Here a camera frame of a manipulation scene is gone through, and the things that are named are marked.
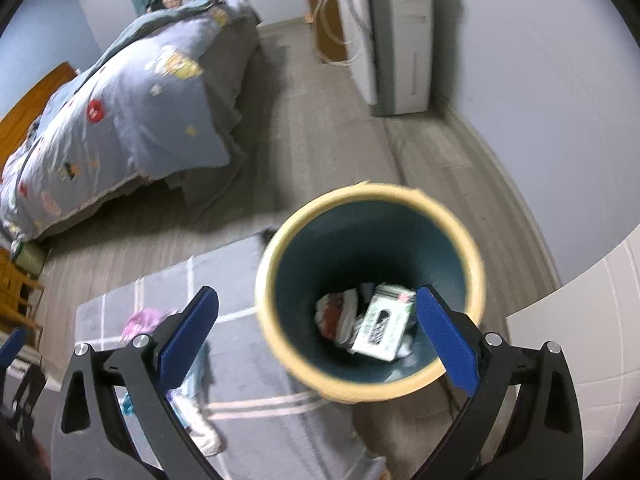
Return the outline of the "purple snack wrapper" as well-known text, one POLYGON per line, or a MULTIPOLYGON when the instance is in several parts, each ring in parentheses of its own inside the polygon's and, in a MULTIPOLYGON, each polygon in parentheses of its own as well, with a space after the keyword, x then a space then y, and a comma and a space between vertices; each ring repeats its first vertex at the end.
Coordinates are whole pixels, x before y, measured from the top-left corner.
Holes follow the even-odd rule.
POLYGON ((168 316, 174 314, 175 311, 160 312, 155 309, 142 309, 139 312, 134 312, 122 329, 120 341, 128 344, 138 335, 152 334, 161 322, 164 322, 168 316))

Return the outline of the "white tissue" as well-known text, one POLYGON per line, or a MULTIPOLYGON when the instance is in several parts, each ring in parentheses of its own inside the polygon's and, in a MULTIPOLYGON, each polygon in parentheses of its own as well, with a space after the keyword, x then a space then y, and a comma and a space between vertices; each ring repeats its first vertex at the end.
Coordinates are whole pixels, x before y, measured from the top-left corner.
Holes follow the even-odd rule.
POLYGON ((402 336, 396 358, 392 363, 392 377, 399 380, 416 374, 429 362, 424 347, 424 333, 416 327, 402 336))

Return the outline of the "grey Coltalin medicine box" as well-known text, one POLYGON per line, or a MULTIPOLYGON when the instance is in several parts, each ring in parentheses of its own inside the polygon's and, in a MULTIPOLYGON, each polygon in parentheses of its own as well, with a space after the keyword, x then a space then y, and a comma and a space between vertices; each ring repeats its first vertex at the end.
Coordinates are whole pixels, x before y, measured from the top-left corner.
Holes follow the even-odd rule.
POLYGON ((415 302, 413 289, 387 284, 375 286, 349 350, 378 361, 395 361, 413 326, 415 302))

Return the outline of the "blue face mask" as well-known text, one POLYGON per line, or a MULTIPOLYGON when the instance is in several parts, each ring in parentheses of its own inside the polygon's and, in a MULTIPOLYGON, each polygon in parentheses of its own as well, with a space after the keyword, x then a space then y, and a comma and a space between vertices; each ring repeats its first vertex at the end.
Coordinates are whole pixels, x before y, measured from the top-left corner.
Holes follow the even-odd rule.
POLYGON ((212 457, 221 452, 222 441, 218 431, 205 418, 201 407, 207 358, 208 344, 204 342, 182 384, 169 390, 166 398, 201 453, 205 457, 212 457))

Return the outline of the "yellow rimmed teal trash bin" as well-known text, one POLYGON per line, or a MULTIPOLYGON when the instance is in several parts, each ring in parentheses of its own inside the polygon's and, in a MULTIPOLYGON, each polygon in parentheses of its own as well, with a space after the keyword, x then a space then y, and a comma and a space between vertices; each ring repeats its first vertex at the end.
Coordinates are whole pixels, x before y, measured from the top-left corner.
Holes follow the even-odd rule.
POLYGON ((474 324, 484 316, 484 263, 463 223, 417 188, 360 183, 312 200, 270 240, 255 283, 270 351, 296 379, 336 402, 387 401, 428 386, 445 369, 419 327, 409 355, 390 362, 352 353, 321 333, 319 300, 351 290, 363 314, 380 285, 431 285, 474 324))

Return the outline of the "grey checked rug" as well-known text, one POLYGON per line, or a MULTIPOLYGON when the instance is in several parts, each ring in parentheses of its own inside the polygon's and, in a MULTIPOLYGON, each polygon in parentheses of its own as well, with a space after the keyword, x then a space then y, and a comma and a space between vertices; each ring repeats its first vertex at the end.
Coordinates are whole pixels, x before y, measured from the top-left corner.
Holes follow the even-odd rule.
POLYGON ((385 458, 356 433, 352 408, 303 386, 269 351, 254 305, 266 238, 243 238, 87 301, 75 314, 75 341, 118 348, 134 314, 180 311, 208 285, 219 315, 201 360, 198 403, 224 445, 210 459, 217 471, 226 479, 390 478, 385 458))

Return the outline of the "small wooden stool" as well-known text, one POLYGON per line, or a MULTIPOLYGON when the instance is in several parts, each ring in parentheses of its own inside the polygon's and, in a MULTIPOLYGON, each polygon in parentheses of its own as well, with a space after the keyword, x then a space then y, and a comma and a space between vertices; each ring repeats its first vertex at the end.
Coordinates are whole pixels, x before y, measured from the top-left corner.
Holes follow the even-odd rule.
POLYGON ((23 273, 4 248, 1 249, 0 278, 1 329, 9 334, 14 328, 24 328, 27 343, 38 348, 43 327, 36 322, 35 315, 44 292, 43 284, 23 273))

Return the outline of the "green small bin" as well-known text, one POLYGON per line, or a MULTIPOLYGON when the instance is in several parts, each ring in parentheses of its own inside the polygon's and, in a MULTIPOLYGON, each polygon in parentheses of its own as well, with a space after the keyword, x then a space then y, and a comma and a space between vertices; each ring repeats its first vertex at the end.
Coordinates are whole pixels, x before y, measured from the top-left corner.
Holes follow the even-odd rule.
POLYGON ((14 266, 38 278, 46 262, 47 253, 35 243, 14 240, 11 244, 10 257, 14 266))

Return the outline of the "wooden bed headboard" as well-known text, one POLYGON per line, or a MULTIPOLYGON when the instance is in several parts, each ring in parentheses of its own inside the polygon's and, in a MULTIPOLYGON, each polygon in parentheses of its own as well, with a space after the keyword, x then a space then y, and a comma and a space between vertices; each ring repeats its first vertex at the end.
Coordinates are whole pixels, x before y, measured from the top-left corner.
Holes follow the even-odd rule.
POLYGON ((1 168, 25 141, 29 126, 41 115, 52 94, 75 77, 76 72, 70 63, 61 63, 38 81, 6 114, 0 124, 1 168))

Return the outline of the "blue patterned duvet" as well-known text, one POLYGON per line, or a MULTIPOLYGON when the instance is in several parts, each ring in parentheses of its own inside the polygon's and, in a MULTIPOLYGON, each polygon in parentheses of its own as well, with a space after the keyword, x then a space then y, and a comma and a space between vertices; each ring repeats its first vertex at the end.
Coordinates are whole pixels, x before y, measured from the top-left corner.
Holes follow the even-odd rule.
POLYGON ((142 184, 189 191, 230 167, 258 22, 247 0, 191 0, 134 20, 53 93, 3 165, 2 232, 36 240, 142 184))

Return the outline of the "white air purifier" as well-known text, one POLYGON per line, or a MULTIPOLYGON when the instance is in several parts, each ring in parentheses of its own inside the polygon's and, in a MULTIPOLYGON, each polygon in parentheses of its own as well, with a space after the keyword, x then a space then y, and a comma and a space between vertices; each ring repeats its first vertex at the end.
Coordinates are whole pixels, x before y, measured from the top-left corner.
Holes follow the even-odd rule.
POLYGON ((428 109, 433 0, 338 0, 348 66, 374 116, 428 109))

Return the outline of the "wooden side cabinet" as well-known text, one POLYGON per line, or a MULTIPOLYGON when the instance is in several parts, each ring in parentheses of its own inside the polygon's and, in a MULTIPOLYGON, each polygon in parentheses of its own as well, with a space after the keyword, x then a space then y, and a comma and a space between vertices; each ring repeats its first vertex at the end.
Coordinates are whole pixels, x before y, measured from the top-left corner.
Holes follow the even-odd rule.
POLYGON ((306 0, 305 22, 311 29, 311 39, 321 63, 345 66, 348 61, 340 5, 338 0, 306 0))

